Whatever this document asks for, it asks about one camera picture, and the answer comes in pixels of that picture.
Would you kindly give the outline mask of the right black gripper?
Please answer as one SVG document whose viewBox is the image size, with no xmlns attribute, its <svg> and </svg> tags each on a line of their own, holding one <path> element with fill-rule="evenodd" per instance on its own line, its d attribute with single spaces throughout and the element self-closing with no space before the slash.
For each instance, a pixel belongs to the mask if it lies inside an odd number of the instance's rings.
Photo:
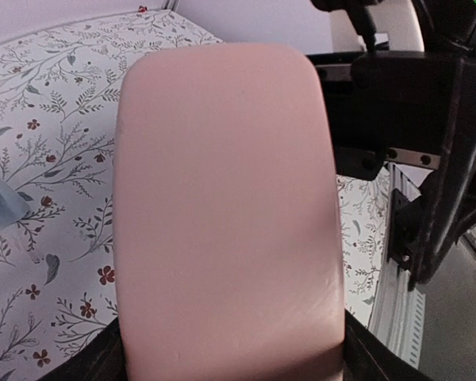
<svg viewBox="0 0 476 381">
<path fill-rule="evenodd" d="M 434 276 L 476 224 L 464 203 L 476 175 L 476 61 L 421 52 L 310 55 L 339 175 L 371 181 L 387 162 L 436 170 L 410 288 Z"/>
</svg>

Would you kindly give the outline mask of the pink glasses case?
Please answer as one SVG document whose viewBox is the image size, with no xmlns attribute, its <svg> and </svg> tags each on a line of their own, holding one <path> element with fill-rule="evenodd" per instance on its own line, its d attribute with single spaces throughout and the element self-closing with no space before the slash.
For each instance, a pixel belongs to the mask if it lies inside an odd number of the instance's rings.
<svg viewBox="0 0 476 381">
<path fill-rule="evenodd" d="M 113 169 L 129 379 L 342 379 L 336 169 L 301 52 L 224 43 L 138 60 Z"/>
</svg>

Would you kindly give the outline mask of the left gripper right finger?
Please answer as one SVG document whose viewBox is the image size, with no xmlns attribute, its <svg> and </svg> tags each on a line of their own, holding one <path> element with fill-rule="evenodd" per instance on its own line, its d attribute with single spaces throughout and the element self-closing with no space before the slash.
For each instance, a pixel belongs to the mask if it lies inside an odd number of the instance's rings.
<svg viewBox="0 0 476 381">
<path fill-rule="evenodd" d="M 431 381 L 345 311 L 344 381 Z"/>
</svg>

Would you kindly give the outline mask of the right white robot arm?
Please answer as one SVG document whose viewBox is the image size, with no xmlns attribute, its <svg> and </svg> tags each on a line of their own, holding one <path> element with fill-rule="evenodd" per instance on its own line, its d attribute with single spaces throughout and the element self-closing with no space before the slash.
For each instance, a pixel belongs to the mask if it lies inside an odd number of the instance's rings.
<svg viewBox="0 0 476 381">
<path fill-rule="evenodd" d="M 314 54 L 340 175 L 428 170 L 395 206 L 388 253 L 426 284 L 476 226 L 476 1 L 317 1 L 334 52 Z"/>
</svg>

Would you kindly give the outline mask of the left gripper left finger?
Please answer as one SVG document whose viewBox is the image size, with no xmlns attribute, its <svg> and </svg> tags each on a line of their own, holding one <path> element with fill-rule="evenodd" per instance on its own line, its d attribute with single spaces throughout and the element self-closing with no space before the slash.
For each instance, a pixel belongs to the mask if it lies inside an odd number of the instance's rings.
<svg viewBox="0 0 476 381">
<path fill-rule="evenodd" d="M 118 318 L 81 352 L 41 377 L 41 381 L 125 381 L 125 354 Z"/>
</svg>

